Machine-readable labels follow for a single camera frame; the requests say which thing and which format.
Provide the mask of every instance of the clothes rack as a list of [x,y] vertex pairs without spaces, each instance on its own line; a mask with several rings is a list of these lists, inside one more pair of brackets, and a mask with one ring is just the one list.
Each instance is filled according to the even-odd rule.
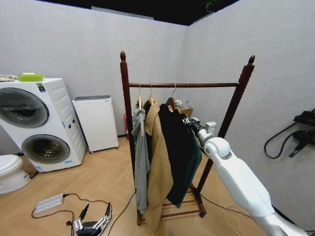
[[[122,51],[120,53],[121,63],[121,75],[122,75],[122,83],[123,83],[123,91],[124,91],[124,100],[125,100],[125,109],[126,109],[126,118],[127,118],[127,125],[128,125],[128,134],[129,134],[129,145],[130,145],[130,154],[131,154],[131,163],[132,163],[132,171],[134,176],[134,162],[135,162],[135,145],[134,145],[134,138],[131,134],[132,131],[132,114],[131,114],[131,102],[130,102],[130,88],[138,88],[140,85],[142,88],[173,88],[173,83],[163,83],[163,84],[156,84],[156,83],[130,83],[128,78],[128,68],[126,63],[126,55]],[[237,110],[237,107],[241,101],[247,83],[251,77],[252,71],[254,69],[253,62],[255,60],[255,56],[251,56],[248,64],[243,67],[241,76],[237,83],[176,83],[177,88],[223,88],[223,87],[235,87],[234,94],[230,100],[229,106],[225,113],[221,128],[218,133],[218,137],[224,138],[227,130],[231,124],[231,121],[234,117],[234,114]],[[193,184],[190,186],[190,190],[187,193],[192,193],[194,196],[194,200],[183,201],[185,203],[192,203],[196,202],[198,209],[197,210],[190,210],[184,211],[174,214],[165,214],[162,215],[161,218],[171,217],[171,216],[178,216],[178,215],[185,215],[191,213],[199,213],[201,217],[203,217],[207,212],[205,207],[203,206],[200,192],[203,188],[203,185],[207,179],[207,176],[211,170],[213,162],[211,159],[208,159],[205,169],[202,173],[200,178],[199,184],[197,187],[194,187]],[[170,206],[171,203],[165,203],[163,206]],[[140,225],[141,222],[144,221],[142,215],[137,212],[137,224]]]

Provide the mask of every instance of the washing machine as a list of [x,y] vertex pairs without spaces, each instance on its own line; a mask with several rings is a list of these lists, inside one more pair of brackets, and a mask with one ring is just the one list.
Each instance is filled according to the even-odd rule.
[[87,145],[62,78],[0,83],[0,124],[39,172],[82,163]]

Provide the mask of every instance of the gray cardigan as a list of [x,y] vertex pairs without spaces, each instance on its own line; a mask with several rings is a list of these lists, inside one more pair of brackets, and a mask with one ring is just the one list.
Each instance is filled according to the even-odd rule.
[[135,106],[133,110],[133,131],[136,146],[134,165],[134,184],[136,189],[137,209],[141,214],[147,209],[147,173],[150,170],[147,140],[144,132],[145,110]]

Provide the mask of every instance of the white robotic arm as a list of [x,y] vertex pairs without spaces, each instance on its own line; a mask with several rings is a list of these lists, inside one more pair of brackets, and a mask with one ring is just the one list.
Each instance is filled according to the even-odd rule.
[[208,122],[204,128],[194,122],[192,127],[234,200],[253,216],[264,232],[271,236],[307,236],[275,212],[269,192],[249,166],[235,156],[225,139],[214,137],[215,122]]

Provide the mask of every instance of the ceiling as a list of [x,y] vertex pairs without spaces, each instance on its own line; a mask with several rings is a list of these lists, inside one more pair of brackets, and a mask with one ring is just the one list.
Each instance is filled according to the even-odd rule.
[[87,9],[92,7],[131,13],[153,18],[157,21],[189,26],[206,15],[217,12],[238,0],[46,0],[59,4]]

